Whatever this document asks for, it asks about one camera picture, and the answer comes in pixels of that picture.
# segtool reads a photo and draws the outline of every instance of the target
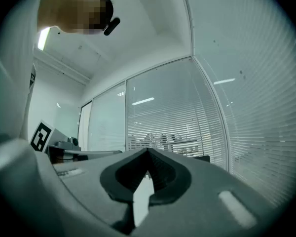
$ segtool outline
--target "ceiling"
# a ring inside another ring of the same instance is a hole
[[[162,33],[186,39],[180,13],[186,13],[178,0],[112,0],[114,17],[121,23],[109,36],[66,34],[50,30],[44,52],[78,73],[92,79],[99,68],[116,61]]]

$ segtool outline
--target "person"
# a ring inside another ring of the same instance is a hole
[[[112,16],[111,0],[21,0],[11,9],[0,30],[0,134],[28,139],[37,33],[55,26],[67,33],[96,34]]]

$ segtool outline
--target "fluorescent light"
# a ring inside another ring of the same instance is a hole
[[[142,100],[142,101],[139,101],[139,102],[136,102],[136,103],[133,103],[132,105],[138,105],[138,104],[142,104],[144,102],[148,102],[148,101],[151,101],[151,100],[154,100],[153,97],[150,97],[150,98],[147,98],[145,100]]]
[[[45,43],[46,43],[46,40],[47,40],[47,36],[48,36],[48,33],[49,33],[49,30],[50,30],[50,27],[42,30],[40,32],[40,36],[39,36],[39,40],[38,40],[38,45],[37,47],[40,49],[40,50],[44,50],[44,47],[45,47]]]
[[[232,78],[232,79],[227,79],[227,80],[222,80],[222,81],[216,81],[214,82],[214,85],[216,84],[221,84],[221,83],[225,83],[225,82],[230,82],[230,81],[235,81],[236,78]]]

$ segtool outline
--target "desk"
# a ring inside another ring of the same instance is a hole
[[[176,141],[173,141],[173,142],[167,142],[167,143],[163,143],[163,145],[164,145],[163,147],[164,147],[164,150],[167,150],[167,149],[165,149],[165,146],[170,146],[170,149],[173,152],[173,145],[186,144],[186,143],[191,143],[191,142],[197,142],[197,139],[176,140]],[[198,146],[195,146],[195,151],[198,152]]]

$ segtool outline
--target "ceiling light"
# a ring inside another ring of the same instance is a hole
[[[45,43],[46,43],[46,40],[47,40],[47,36],[48,36],[48,33],[49,33],[49,30],[50,30],[50,27],[42,30],[40,32],[40,36],[39,36],[39,40],[38,40],[38,45],[37,47],[40,49],[40,50],[44,50],[44,47],[45,47]]]
[[[148,99],[145,99],[145,100],[142,100],[142,101],[139,101],[139,102],[136,102],[136,103],[133,103],[132,105],[138,105],[138,104],[142,104],[144,102],[148,102],[148,101],[151,101],[151,100],[154,100],[153,97],[150,97]]]
[[[214,85],[216,84],[221,84],[221,83],[225,83],[225,82],[230,82],[230,81],[235,81],[236,78],[232,78],[232,79],[227,79],[227,80],[222,80],[222,81],[216,81],[214,82]]]

